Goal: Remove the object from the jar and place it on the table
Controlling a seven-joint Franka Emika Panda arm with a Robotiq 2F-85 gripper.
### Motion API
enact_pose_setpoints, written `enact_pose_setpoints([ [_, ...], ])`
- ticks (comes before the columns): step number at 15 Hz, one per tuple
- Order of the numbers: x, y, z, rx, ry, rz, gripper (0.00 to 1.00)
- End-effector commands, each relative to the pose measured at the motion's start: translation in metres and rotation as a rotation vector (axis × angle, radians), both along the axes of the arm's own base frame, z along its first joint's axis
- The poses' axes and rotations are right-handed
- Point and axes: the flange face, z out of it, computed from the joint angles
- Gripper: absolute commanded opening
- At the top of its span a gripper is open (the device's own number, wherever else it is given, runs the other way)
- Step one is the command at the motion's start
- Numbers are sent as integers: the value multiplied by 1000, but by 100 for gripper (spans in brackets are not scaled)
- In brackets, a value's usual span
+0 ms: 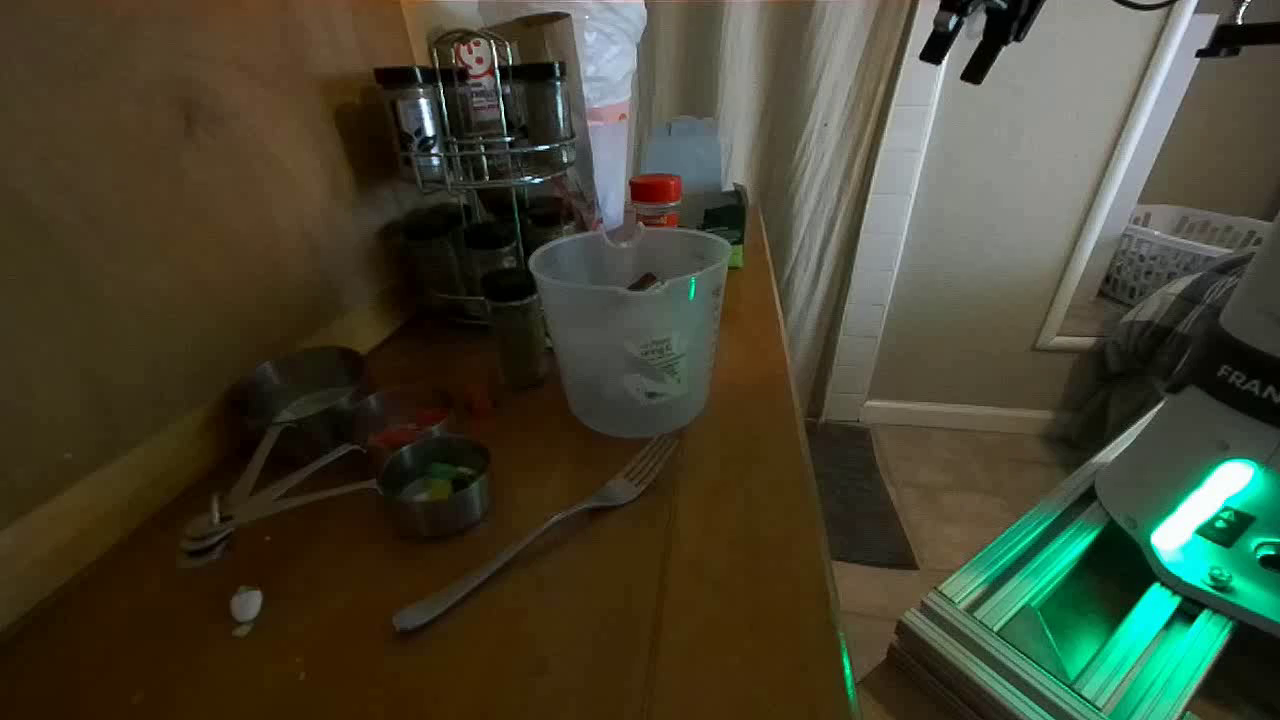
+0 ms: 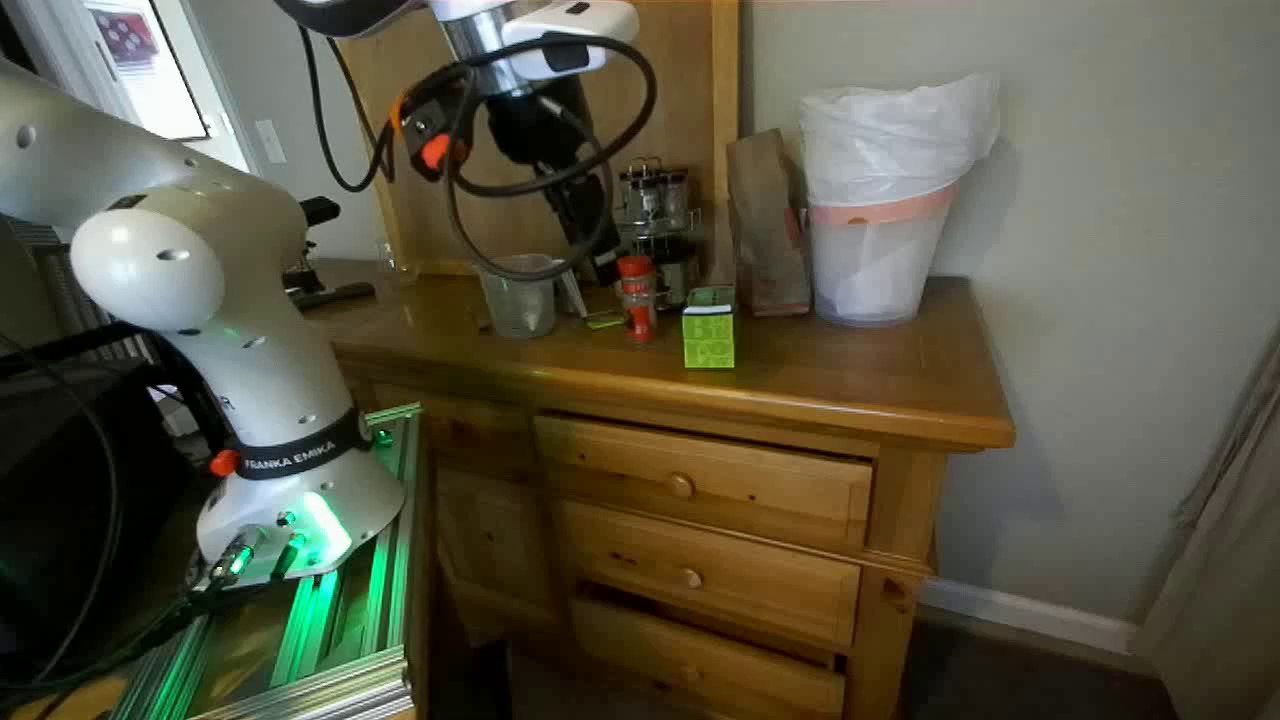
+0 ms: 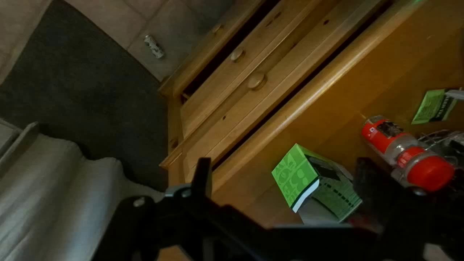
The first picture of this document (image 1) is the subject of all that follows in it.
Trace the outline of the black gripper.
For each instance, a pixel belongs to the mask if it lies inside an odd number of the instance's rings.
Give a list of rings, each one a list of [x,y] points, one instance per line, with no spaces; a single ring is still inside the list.
[[[961,68],[961,79],[984,84],[999,53],[1009,42],[1021,42],[1032,33],[1041,7],[1044,0],[940,0],[923,34],[918,60],[942,62],[961,33],[975,23],[978,38],[969,62]]]

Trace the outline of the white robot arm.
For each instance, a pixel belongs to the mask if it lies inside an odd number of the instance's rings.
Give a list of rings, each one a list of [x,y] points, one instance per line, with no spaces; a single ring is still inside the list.
[[[1171,84],[1175,62],[1191,60],[1185,47],[1195,0],[1116,4],[1130,12],[1168,12],[1168,18],[1125,130],[1112,145],[1081,245],[1097,245],[1102,232],[1121,229],[1116,212],[1121,201],[1135,195],[1140,159],[1154,159],[1154,141],[1144,141],[1144,127],[1154,130],[1159,97]],[[1200,38],[1195,60],[1274,47],[1274,18],[1252,23],[1252,4],[1256,0],[1232,0],[1209,28],[1209,38]],[[999,53],[1029,34],[1041,7],[1044,0],[940,0],[918,60],[942,62],[961,28],[987,14],[978,42],[961,73],[962,84],[984,84]],[[1121,457],[1102,459],[1093,475],[1102,517],[1130,537],[1154,581],[1269,637],[1280,633],[1274,258],[1280,246],[1269,241],[1220,320],[1191,342],[1185,382],[1159,399],[1130,428],[1130,440],[1121,440]]]

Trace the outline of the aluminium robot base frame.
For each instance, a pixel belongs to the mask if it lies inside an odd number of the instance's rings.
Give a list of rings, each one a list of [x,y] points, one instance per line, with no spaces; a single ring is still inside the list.
[[[895,651],[962,716],[1280,720],[1280,637],[1154,581],[1102,517],[1093,475],[1130,428],[901,617]]]

